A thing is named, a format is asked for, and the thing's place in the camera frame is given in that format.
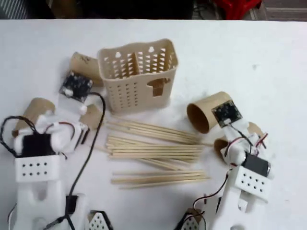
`beige basket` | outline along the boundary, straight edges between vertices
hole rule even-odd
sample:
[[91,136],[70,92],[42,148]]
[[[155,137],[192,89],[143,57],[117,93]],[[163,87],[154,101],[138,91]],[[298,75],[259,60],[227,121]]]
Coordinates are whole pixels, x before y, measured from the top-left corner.
[[97,59],[113,113],[166,105],[178,63],[170,40],[101,49]]

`white table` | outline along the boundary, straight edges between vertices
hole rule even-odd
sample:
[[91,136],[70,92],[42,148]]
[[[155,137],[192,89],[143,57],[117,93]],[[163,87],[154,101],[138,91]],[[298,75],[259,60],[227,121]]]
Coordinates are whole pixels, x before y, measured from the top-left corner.
[[[218,91],[229,93],[242,115],[269,133],[268,150],[276,154],[276,178],[263,229],[307,228],[307,23],[0,21],[0,33],[1,121],[21,115],[34,97],[56,103],[74,51],[95,57],[103,47],[171,39],[179,67],[170,105],[130,117],[192,131],[186,118],[187,104]],[[7,128],[7,138],[12,127]],[[100,145],[106,132],[101,130]],[[215,128],[205,138],[213,141],[219,134]],[[69,156],[63,175],[67,191],[88,150],[82,146]],[[106,211],[115,230],[172,230],[195,198],[216,191],[227,170],[210,148],[197,167],[204,168],[212,179],[200,184],[119,190],[110,184],[113,171],[151,167],[135,161],[109,161],[106,154],[95,151],[75,192],[89,197],[91,209]],[[0,181],[0,228],[5,229],[6,216],[15,203],[16,184],[13,158],[2,147]]]

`cardboard tube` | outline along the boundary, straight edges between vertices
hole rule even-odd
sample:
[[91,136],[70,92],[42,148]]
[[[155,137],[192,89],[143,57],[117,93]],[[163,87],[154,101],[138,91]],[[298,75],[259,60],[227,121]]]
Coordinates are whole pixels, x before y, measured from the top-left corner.
[[[261,129],[255,123],[252,123],[252,122],[249,123],[248,131],[249,133],[257,133],[258,136],[260,137],[263,137],[264,135]],[[226,140],[225,136],[223,136],[222,138],[218,138],[214,141],[214,144],[213,144],[214,152],[222,160],[223,158],[221,155],[221,149],[225,148],[227,145],[228,145],[228,141]]]
[[75,52],[71,57],[71,70],[92,79],[94,86],[103,86],[97,59]]
[[91,104],[87,107],[86,114],[81,116],[80,122],[86,124],[91,129],[97,129],[101,115],[102,112],[99,109],[97,109],[96,105]]
[[201,133],[208,133],[217,124],[211,110],[229,100],[231,100],[231,97],[227,93],[218,92],[189,104],[187,114],[194,128]]
[[[35,124],[38,116],[44,114],[47,111],[54,112],[54,110],[55,110],[55,106],[51,101],[46,100],[44,98],[36,97],[32,99],[29,106],[25,110],[23,116],[28,118],[30,121],[32,121]],[[28,125],[26,122],[18,121],[15,129],[12,131],[13,137],[16,137],[18,135],[18,130],[27,128],[27,127]]]

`black cable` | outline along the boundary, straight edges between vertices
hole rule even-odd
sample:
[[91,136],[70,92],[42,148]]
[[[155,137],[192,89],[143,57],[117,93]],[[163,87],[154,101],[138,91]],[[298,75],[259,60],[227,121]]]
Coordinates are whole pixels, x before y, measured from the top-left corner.
[[228,124],[228,125],[229,125],[231,128],[233,128],[235,131],[237,131],[237,132],[241,135],[241,137],[243,137],[243,138],[249,143],[249,153],[251,154],[252,146],[254,146],[253,143],[251,143],[251,141],[248,139],[248,137],[245,136],[240,130],[238,130],[237,128],[233,127],[231,123]]
[[70,216],[69,216],[69,213],[68,213],[69,204],[70,204],[71,197],[72,197],[72,193],[73,193],[73,191],[74,191],[74,189],[75,189],[75,186],[76,186],[76,184],[77,184],[79,178],[81,177],[81,175],[82,175],[82,173],[83,173],[83,171],[84,171],[84,169],[85,169],[85,167],[86,167],[88,161],[89,161],[90,158],[91,158],[91,155],[92,155],[92,152],[93,152],[93,150],[94,150],[94,146],[95,146],[95,142],[96,142],[96,139],[97,139],[99,130],[100,130],[100,128],[101,128],[102,122],[103,122],[104,117],[105,117],[105,114],[106,114],[106,102],[105,102],[104,98],[103,98],[99,93],[97,93],[97,92],[90,92],[89,94],[99,96],[100,99],[101,99],[101,101],[102,101],[103,111],[102,111],[101,119],[100,119],[100,121],[99,121],[97,130],[96,130],[96,133],[95,133],[95,136],[94,136],[92,145],[91,145],[91,149],[90,149],[90,151],[89,151],[89,153],[88,153],[88,156],[87,156],[87,158],[86,158],[86,160],[85,160],[85,162],[84,162],[82,168],[80,169],[80,171],[79,171],[79,173],[78,173],[76,179],[75,179],[74,182],[72,183],[70,192],[69,192],[68,197],[67,197],[67,203],[66,203],[66,207],[65,207],[65,215],[64,215],[63,217],[59,217],[59,218],[57,218],[55,221],[49,223],[49,224],[44,228],[44,230],[48,230],[48,229],[50,229],[51,227],[53,227],[54,225],[61,223],[64,219],[67,219],[68,224],[69,224],[71,230],[75,230],[75,227],[74,227],[74,225],[73,225],[73,223],[72,223],[72,220],[71,220],[71,218],[70,218]]
[[37,134],[38,131],[36,130],[34,123],[24,116],[9,116],[9,117],[4,119],[4,121],[2,122],[2,125],[1,125],[1,129],[0,129],[0,144],[2,144],[14,157],[18,157],[16,151],[14,149],[10,148],[5,143],[5,141],[3,140],[3,132],[4,132],[5,124],[9,120],[14,120],[14,119],[22,120],[22,121],[26,122],[29,125],[29,127],[31,128],[31,130],[33,131],[34,134]]

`circuit board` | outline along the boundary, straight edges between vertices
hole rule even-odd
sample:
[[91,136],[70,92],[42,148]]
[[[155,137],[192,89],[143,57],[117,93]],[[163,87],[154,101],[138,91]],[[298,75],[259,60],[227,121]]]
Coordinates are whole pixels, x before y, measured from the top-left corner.
[[70,72],[63,82],[59,93],[84,103],[93,85],[93,81],[81,74]]
[[242,118],[241,113],[232,100],[213,108],[212,113],[221,128]]

